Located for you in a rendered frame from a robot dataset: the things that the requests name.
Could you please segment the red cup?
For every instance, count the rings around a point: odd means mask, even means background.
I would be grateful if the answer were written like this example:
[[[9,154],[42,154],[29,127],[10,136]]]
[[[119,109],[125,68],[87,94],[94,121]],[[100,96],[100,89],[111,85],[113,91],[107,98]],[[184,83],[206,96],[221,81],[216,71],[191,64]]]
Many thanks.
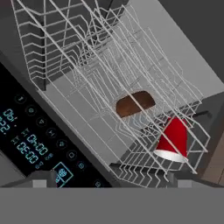
[[[168,123],[164,134],[171,143],[164,136],[161,136],[154,153],[163,159],[184,163],[187,160],[186,126],[177,117],[169,118]]]

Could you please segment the brown bowl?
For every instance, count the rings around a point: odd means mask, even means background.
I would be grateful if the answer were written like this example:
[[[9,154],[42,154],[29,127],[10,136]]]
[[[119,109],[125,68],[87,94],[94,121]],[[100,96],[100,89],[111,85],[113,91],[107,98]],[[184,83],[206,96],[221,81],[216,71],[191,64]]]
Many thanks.
[[[115,111],[121,118],[124,118],[139,113],[143,109],[149,109],[155,105],[155,100],[150,93],[147,91],[138,91],[120,99],[115,105]]]

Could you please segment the grey dishwasher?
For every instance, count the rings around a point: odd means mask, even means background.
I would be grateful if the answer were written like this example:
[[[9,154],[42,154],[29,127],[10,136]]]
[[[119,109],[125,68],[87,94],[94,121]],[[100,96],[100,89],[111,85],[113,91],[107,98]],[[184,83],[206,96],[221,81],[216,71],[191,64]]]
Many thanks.
[[[143,27],[143,28],[152,32],[152,30],[149,28],[145,28],[145,27]],[[38,93],[38,96],[40,96],[41,99],[43,99],[44,102],[46,102],[47,105],[49,105],[50,108],[53,109],[53,111],[56,113],[56,115],[59,116],[59,118],[61,118],[59,113],[56,111],[56,109],[53,106],[51,106],[49,102],[46,101],[46,99],[39,93],[39,91],[31,83],[31,81],[29,79],[26,64],[25,64],[25,57],[24,57],[24,54],[22,51],[22,46],[20,43],[19,35],[18,35],[18,28],[16,25],[14,12],[13,12],[12,5],[11,5],[11,0],[0,0],[0,52],[2,52],[7,57],[7,59],[10,61],[10,63],[20,72],[20,74],[23,76],[23,78],[26,79],[30,83],[31,88],[34,89]],[[169,58],[168,58],[168,60],[175,67],[179,68],[183,75],[183,71],[182,71],[182,68],[180,67],[180,65],[174,61],[171,61]],[[215,169],[212,174],[207,174],[207,168],[209,167],[211,157],[214,154],[214,148],[215,148],[214,145],[216,142],[218,130],[217,130],[217,127],[215,124],[215,113],[211,109],[212,100],[209,98],[206,98],[203,94],[202,94],[202,96],[203,96],[202,103],[198,106],[197,111],[196,111],[196,119],[203,126],[203,128],[207,131],[207,133],[210,136],[210,139],[209,139],[209,142],[207,145],[206,154],[200,160],[199,167],[198,167],[198,170],[196,173],[187,174],[187,173],[183,173],[180,171],[175,171],[174,173],[180,173],[183,175],[193,175],[195,178],[213,182],[218,185],[223,185],[224,178],[223,178],[223,173],[220,169]],[[73,132],[73,130],[66,124],[66,122],[63,119],[62,119],[62,124],[60,126],[68,128],[68,130],[72,131],[72,133],[75,134]],[[18,169],[16,169],[14,167],[12,162],[10,162],[10,160],[1,151],[0,151],[0,155],[5,157],[7,162],[11,165],[12,169],[22,179],[26,178],[24,175],[22,175],[18,171]],[[126,183],[119,183],[119,184],[120,185],[118,187],[133,186],[133,185],[129,185]],[[144,188],[168,188],[168,187],[171,187],[170,184],[166,187],[144,187]]]

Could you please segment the grey dishwasher door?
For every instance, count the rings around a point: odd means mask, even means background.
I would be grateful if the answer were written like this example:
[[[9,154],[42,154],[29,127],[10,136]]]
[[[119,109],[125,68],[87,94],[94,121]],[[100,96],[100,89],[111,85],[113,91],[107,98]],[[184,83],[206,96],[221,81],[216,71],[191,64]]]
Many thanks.
[[[52,179],[58,188],[118,187],[86,145],[38,96],[0,52],[0,151],[27,178]]]

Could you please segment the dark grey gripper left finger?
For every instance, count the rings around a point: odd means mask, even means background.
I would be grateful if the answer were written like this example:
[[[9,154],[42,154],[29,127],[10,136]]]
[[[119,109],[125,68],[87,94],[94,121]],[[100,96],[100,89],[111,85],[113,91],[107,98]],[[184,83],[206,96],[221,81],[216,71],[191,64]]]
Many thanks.
[[[3,188],[56,188],[55,171],[35,171],[27,178],[10,182]]]

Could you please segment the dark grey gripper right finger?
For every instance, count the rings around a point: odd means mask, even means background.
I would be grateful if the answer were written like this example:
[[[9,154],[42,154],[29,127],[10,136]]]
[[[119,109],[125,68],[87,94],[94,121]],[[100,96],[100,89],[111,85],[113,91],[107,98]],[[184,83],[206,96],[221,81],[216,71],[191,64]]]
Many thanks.
[[[218,185],[213,182],[195,178],[193,175],[183,175],[180,173],[169,172],[167,174],[169,184],[176,188],[223,188],[223,185]]]

